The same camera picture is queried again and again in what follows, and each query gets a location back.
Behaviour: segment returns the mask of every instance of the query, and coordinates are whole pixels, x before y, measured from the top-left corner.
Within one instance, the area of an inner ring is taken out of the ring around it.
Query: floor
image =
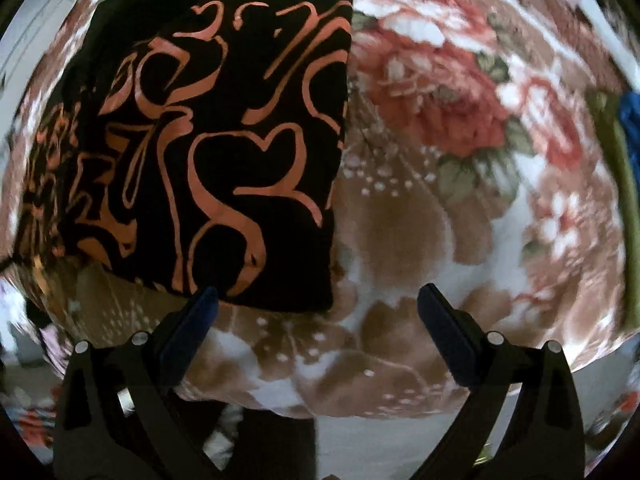
[[[9,130],[20,96],[38,60],[53,39],[75,0],[26,0],[6,34],[0,39],[0,76],[6,88],[0,95],[0,139]],[[5,160],[0,158],[0,170]],[[19,319],[15,298],[0,304],[0,337],[15,349],[7,323]],[[636,341],[575,374],[585,424],[613,402],[626,383]],[[49,395],[54,380],[46,368],[23,370],[10,367],[8,387],[23,389],[32,399]],[[490,439],[495,449],[506,430],[515,397],[510,397]],[[361,418],[321,417],[319,430],[319,474],[334,474],[342,480],[404,480],[434,449],[455,414],[425,420],[375,421]]]

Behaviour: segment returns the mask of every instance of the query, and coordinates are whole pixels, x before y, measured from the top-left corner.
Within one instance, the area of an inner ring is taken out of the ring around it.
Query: olive green fabric
[[[604,158],[618,184],[620,215],[625,225],[625,319],[622,328],[640,328],[640,210],[638,188],[626,150],[625,131],[618,121],[620,97],[593,91],[586,95]]]

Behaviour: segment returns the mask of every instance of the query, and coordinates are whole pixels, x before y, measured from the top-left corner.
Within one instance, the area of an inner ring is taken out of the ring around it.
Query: floral fabric
[[[546,0],[353,9],[333,306],[221,304],[183,396],[295,417],[451,410],[465,391],[418,319],[427,282],[513,343],[560,341],[573,369],[610,352],[622,337],[625,244],[585,92],[625,82],[595,35],[584,42],[600,54],[587,61]],[[564,7],[562,16],[577,21]],[[184,304],[76,258],[19,272],[58,322],[99,346],[152,330]],[[43,280],[46,294],[35,286]]]

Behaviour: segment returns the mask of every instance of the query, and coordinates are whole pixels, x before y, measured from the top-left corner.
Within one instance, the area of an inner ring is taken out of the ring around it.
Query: blue fabric
[[[626,132],[626,143],[636,184],[640,186],[640,94],[628,92],[620,99],[620,122]]]

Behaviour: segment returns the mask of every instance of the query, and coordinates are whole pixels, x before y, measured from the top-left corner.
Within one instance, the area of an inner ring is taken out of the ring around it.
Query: silver bolt
[[[131,338],[131,342],[135,346],[142,346],[149,340],[149,334],[146,332],[138,332]]]
[[[494,346],[500,346],[504,343],[504,336],[500,332],[489,332],[486,340]]]
[[[84,354],[89,349],[87,341],[81,341],[76,345],[76,354]]]
[[[554,354],[562,352],[562,345],[558,341],[549,341],[546,345]]]

